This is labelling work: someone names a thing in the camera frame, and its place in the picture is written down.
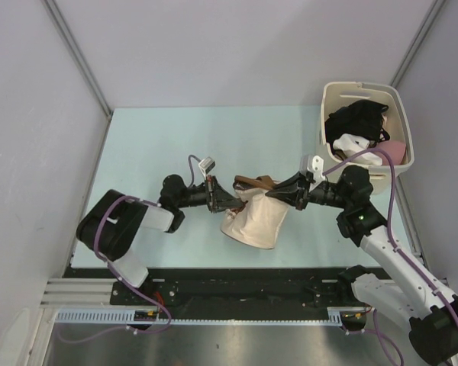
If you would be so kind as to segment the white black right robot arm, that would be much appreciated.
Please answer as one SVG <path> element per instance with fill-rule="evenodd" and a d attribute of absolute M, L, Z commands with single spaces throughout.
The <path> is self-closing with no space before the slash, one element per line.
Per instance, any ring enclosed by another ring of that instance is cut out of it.
<path fill-rule="evenodd" d="M 372 257 L 392 284 L 383 284 L 371 271 L 356 265 L 340 275 L 337 298 L 346 306 L 366 303 L 389 318 L 408 336 L 421 359 L 438 365 L 458 354 L 458 294 L 432 275 L 392 235 L 390 221 L 370 200 L 369 173 L 347 166 L 335 183 L 316 182 L 311 173 L 296 173 L 267 192 L 304 210 L 320 204 L 341 210 L 341 235 Z"/>

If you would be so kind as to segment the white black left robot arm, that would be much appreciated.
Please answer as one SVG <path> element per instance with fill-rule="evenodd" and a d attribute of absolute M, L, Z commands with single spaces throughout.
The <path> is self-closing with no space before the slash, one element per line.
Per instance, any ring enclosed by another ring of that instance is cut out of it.
<path fill-rule="evenodd" d="M 163 180 L 157 203 L 122 194 L 111 189 L 85 215 L 76 228 L 76 238 L 128 284 L 127 296 L 136 304 L 148 303 L 153 285 L 146 281 L 147 266 L 131 248 L 141 229 L 174 233 L 185 219 L 187 207 L 206 206 L 213 213 L 241 209 L 244 203 L 224 190 L 213 175 L 200 185 L 188 186 L 179 175 Z"/>

